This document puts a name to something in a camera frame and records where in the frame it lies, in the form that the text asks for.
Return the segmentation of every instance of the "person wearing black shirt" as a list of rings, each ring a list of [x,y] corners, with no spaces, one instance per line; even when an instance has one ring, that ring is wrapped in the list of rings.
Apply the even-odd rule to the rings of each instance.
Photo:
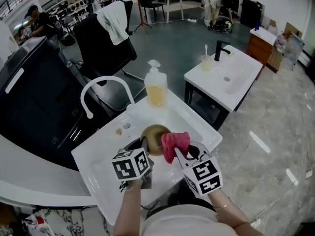
[[[57,37],[57,29],[55,24],[49,19],[49,15],[46,12],[39,12],[36,5],[32,5],[25,17],[31,17],[30,23],[32,23],[33,32],[30,37],[43,37],[46,36],[53,45],[57,45],[60,48],[59,40]],[[62,51],[59,51],[59,57],[66,64],[67,67],[71,66],[71,62],[63,55]]]

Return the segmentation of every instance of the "tripod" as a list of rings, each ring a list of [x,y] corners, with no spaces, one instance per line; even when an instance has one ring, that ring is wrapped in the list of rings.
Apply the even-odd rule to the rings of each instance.
[[[148,26],[150,28],[152,28],[152,26],[149,26],[148,24],[146,24],[144,21],[143,21],[143,17],[142,17],[142,11],[141,11],[141,7],[140,7],[140,0],[138,0],[138,7],[139,7],[139,13],[140,13],[140,20],[141,20],[141,23],[138,25],[138,27],[134,30],[134,32],[136,32],[136,30],[142,26],[143,29],[144,29],[144,32],[147,34],[147,31],[146,31],[146,27],[145,26]]]

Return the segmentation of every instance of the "gray floor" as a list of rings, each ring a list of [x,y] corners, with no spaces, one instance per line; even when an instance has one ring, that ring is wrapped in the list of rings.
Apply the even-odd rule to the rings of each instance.
[[[136,9],[134,6],[131,30],[139,24]],[[184,15],[200,18],[202,9],[187,9]],[[170,20],[180,18],[180,11],[170,13]],[[158,19],[163,20],[161,12]],[[167,74],[168,87],[182,99],[183,75],[200,63],[205,44],[209,54],[215,52],[217,40],[245,51],[250,34],[250,29],[240,24],[235,25],[232,34],[211,32],[202,20],[152,26],[147,29],[148,35],[140,28],[130,37],[138,57],[125,68],[144,78],[150,68],[147,62],[158,60],[160,71]],[[64,53],[68,58],[81,59],[77,45],[65,48]],[[133,94],[143,86],[121,72],[117,75],[126,80]],[[124,101],[121,88],[111,83],[106,87],[111,94],[104,97],[112,100],[112,95],[119,95],[115,102]],[[314,84],[301,67],[295,66],[292,71],[283,64],[277,74],[263,70],[239,110],[228,116],[219,131],[223,141],[214,153],[224,176],[223,189],[251,221],[260,221],[257,229],[266,235],[293,235],[301,221],[314,219],[315,177],[305,179],[307,168],[315,163],[314,109]],[[290,180],[288,170],[296,181]]]

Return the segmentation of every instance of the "sink basin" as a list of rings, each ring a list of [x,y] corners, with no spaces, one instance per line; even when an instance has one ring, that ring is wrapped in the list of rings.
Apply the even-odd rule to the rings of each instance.
[[[233,54],[221,51],[220,60],[212,62],[210,72],[203,71],[199,64],[184,77],[232,112],[252,85],[262,64],[230,45],[225,49]]]
[[[143,113],[150,113],[146,98],[136,103],[136,106]],[[203,143],[209,152],[222,141],[222,136],[217,131],[171,91],[168,91],[168,109],[163,115],[153,112],[153,116],[150,121],[142,121],[139,124],[124,112],[72,151],[85,184],[111,225],[114,225],[117,219],[123,192],[120,189],[121,183],[114,175],[110,159],[120,148],[138,139],[144,127],[162,124],[171,132],[187,131],[191,140]],[[177,159],[168,164],[163,156],[149,157],[155,163],[153,181],[152,189],[141,191],[143,206],[159,198],[183,178],[182,168]]]

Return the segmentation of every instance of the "brown bowl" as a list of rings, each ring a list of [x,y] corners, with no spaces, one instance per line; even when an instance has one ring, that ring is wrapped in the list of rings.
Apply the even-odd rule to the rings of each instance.
[[[143,130],[141,134],[141,140],[144,137],[147,138],[150,155],[154,156],[163,155],[163,146],[161,138],[162,135],[166,133],[171,133],[171,131],[167,127],[159,124],[151,125],[147,127],[145,130]]]

